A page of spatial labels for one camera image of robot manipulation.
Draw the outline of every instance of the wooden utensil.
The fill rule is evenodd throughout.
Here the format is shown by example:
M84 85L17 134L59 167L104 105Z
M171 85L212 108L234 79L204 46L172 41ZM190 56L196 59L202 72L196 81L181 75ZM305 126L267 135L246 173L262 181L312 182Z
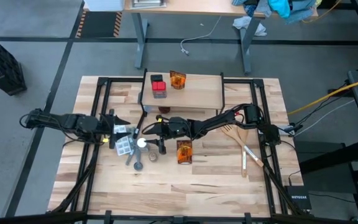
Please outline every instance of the wooden utensil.
M237 134L242 142L247 144L248 129L237 128ZM247 177L247 153L241 147L241 176Z
M223 126L221 130L224 134L236 140L260 167L264 166L264 163L260 159L258 159L258 157L256 157L255 154L241 141L236 130L232 129L229 125Z

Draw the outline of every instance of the concrete floor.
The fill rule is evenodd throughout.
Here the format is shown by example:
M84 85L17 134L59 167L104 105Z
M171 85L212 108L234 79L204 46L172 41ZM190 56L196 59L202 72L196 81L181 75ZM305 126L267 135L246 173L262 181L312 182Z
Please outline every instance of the concrete floor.
M69 37L80 4L81 0L0 0L0 36ZM147 17L151 24L148 37L154 38L204 35L218 18L157 14L146 14L144 17ZM231 27L233 19L234 17L223 17L211 38L238 39L237 32ZM262 23L267 28L268 36L259 39L358 40L358 16L354 11L332 11L324 19L312 24L297 23L286 26L281 19L275 18ZM128 14L123 15L119 37L135 37ZM66 47L65 42L1 44L23 64L29 89L14 97L8 97L0 91L0 216L12 192L33 133L22 129L17 120L34 108L44 107ZM156 72L224 72L228 77L242 76L240 47L237 44L189 43L185 44L185 47L190 51L190 56L181 53L178 44L147 44L144 67ZM141 75L142 71L133 67L135 48L136 44L132 43L74 43L51 112L72 111L78 84L83 75ZM251 76L279 78L288 111L325 95L328 88L342 85L347 71L358 68L358 47L253 45L251 54ZM340 99L327 106L312 116L305 126L314 123L321 115L346 101L347 99ZM291 116L290 120L298 121L306 113L307 111L304 111ZM358 110L355 104L334 112L324 122L300 135L297 140L346 144L358 141ZM45 212L63 142L62 133L45 130L17 215ZM352 200L352 195L349 194L334 196ZM357 216L353 203L324 197L312 197L311 201L313 213L318 217L347 220Z

